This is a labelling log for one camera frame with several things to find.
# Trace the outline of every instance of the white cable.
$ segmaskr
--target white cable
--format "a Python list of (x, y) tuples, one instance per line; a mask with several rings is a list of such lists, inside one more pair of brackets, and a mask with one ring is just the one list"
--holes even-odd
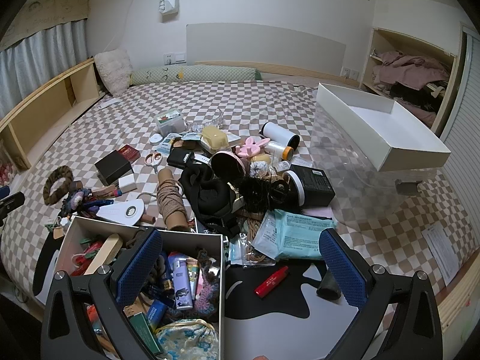
[[(134, 3), (134, 0), (131, 0), (130, 1), (130, 4), (128, 5), (128, 9), (127, 9), (127, 14), (125, 15), (125, 22), (123, 23), (123, 30), (122, 30), (122, 40), (123, 40), (123, 36), (125, 35), (125, 29), (127, 27), (127, 19), (128, 19), (128, 14), (130, 13), (130, 8), (131, 8), (131, 5)], [(115, 35), (113, 36), (112, 40), (109, 42), (109, 44), (106, 45), (105, 49), (103, 50), (103, 52), (105, 52), (105, 50), (108, 49), (108, 47), (110, 46), (110, 44), (113, 42), (113, 40), (117, 37), (118, 35), (118, 31), (115, 33)]]

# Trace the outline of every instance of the white triangular object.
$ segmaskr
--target white triangular object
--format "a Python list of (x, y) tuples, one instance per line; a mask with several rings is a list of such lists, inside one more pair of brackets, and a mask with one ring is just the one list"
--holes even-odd
[(133, 226), (142, 217), (144, 209), (145, 203), (143, 200), (135, 199), (130, 200), (129, 202), (120, 202), (108, 206), (102, 206), (98, 210), (97, 216), (109, 222)]

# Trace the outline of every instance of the blue gripper pad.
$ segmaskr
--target blue gripper pad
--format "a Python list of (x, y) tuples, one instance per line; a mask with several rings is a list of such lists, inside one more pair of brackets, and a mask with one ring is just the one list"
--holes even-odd
[(320, 234), (320, 254), (325, 259), (328, 269), (332, 271), (340, 289), (349, 305), (362, 309), (367, 302), (367, 288), (365, 279), (352, 264), (337, 241), (328, 231)]
[(115, 300), (123, 309), (135, 302), (155, 261), (162, 252), (162, 235), (154, 230), (143, 242), (138, 252), (117, 280), (117, 297)]

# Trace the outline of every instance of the pillow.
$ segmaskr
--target pillow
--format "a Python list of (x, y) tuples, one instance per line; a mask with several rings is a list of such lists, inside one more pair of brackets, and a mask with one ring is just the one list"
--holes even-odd
[(125, 50), (100, 52), (95, 56), (95, 64), (103, 83), (114, 96), (120, 96), (130, 86), (133, 67)]
[(173, 64), (140, 69), (131, 75), (131, 85), (152, 83), (188, 83), (190, 81), (253, 81), (261, 80), (254, 67), (212, 66), (208, 64)]

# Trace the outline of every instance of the white shutter door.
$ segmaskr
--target white shutter door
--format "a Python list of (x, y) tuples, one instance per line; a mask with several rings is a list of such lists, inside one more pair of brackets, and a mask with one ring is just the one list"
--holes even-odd
[(441, 140), (452, 152), (444, 173), (480, 242), (480, 40), (470, 34), (460, 88)]

